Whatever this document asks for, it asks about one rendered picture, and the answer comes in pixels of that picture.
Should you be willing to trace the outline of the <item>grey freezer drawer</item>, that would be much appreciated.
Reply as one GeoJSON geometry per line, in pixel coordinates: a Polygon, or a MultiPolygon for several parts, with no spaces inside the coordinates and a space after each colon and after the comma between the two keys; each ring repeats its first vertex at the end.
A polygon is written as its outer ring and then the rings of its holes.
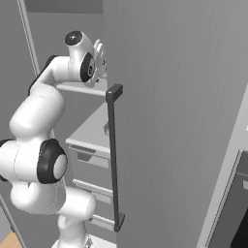
{"type": "Polygon", "coordinates": [[[99,193],[112,196],[111,168],[108,154],[71,144],[68,148],[74,178],[99,193]]]}

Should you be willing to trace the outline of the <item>grey fridge body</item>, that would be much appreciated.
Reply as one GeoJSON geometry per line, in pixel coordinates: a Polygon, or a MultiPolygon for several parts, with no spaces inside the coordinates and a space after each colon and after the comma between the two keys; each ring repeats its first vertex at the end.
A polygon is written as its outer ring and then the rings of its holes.
{"type": "MultiPolygon", "coordinates": [[[[10,130],[10,121],[19,106],[28,96],[30,85],[45,67],[49,58],[55,56],[67,56],[69,49],[65,45],[65,37],[72,31],[80,31],[85,34],[91,42],[102,39],[104,22],[101,15],[82,14],[35,14],[30,12],[31,2],[42,0],[9,0],[16,3],[20,12],[20,18],[24,27],[24,35],[29,48],[31,61],[36,70],[34,79],[26,83],[22,93],[18,94],[13,101],[11,114],[7,119],[6,135],[0,136],[1,140],[12,140],[15,136],[10,130]]],[[[93,216],[85,222],[88,234],[97,248],[117,248],[116,234],[114,231],[113,195],[111,197],[99,193],[97,190],[84,185],[74,178],[74,172],[69,157],[68,148],[70,144],[66,139],[103,103],[106,96],[97,96],[57,89],[65,101],[65,110],[62,117],[50,132],[53,139],[58,140],[64,149],[68,166],[63,176],[63,182],[68,187],[84,190],[92,194],[96,199],[96,211],[93,216]]],[[[109,137],[109,118],[104,127],[105,134],[109,137]]],[[[17,238],[17,246],[9,245],[7,248],[51,248],[59,239],[58,216],[30,214],[17,209],[11,201],[12,184],[0,177],[0,201],[14,235],[17,238]]]]}

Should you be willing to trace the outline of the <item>wide white freezer shelf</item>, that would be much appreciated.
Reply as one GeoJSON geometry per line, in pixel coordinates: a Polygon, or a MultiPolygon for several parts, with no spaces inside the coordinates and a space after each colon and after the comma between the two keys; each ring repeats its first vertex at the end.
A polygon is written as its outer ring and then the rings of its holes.
{"type": "Polygon", "coordinates": [[[66,143],[93,149],[109,157],[109,137],[104,129],[107,123],[108,107],[103,103],[66,139],[66,143]]]}

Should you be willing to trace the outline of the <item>white freezer rack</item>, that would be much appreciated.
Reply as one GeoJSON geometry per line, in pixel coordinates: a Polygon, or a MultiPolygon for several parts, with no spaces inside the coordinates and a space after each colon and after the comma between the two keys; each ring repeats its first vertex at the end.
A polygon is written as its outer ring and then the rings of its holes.
{"type": "Polygon", "coordinates": [[[81,82],[63,82],[58,84],[56,88],[59,90],[106,96],[106,91],[108,90],[108,81],[105,78],[100,78],[93,88],[87,87],[81,82]]]}

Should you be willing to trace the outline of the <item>black oven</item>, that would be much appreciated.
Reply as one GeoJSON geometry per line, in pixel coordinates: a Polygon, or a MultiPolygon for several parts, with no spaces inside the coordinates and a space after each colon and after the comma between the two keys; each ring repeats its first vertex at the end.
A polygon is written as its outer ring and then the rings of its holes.
{"type": "Polygon", "coordinates": [[[248,151],[238,154],[236,164],[207,248],[248,248],[248,151]]]}

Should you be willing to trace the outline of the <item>pale grey cupboard frame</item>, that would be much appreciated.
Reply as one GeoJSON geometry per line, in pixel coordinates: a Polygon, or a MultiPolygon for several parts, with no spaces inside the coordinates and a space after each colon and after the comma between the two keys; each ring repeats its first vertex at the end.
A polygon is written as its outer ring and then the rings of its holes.
{"type": "Polygon", "coordinates": [[[248,149],[248,84],[240,104],[240,108],[232,129],[232,135],[226,154],[217,177],[212,198],[201,228],[196,248],[208,248],[217,220],[220,216],[224,199],[227,195],[229,181],[235,173],[235,161],[240,150],[248,149]]]}

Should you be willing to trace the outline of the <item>grey fridge door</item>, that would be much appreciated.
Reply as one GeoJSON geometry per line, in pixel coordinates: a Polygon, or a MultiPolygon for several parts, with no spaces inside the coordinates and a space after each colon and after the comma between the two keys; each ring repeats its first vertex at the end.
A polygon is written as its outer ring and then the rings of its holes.
{"type": "Polygon", "coordinates": [[[196,248],[248,84],[248,0],[103,0],[117,248],[196,248]]]}

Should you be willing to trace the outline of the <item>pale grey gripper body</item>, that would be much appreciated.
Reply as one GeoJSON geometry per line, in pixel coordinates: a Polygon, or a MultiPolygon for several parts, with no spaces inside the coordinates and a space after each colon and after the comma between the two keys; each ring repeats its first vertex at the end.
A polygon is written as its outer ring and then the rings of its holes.
{"type": "Polygon", "coordinates": [[[96,83],[107,70],[105,46],[100,40],[97,40],[94,44],[93,58],[95,61],[95,73],[92,77],[92,82],[96,83]]]}

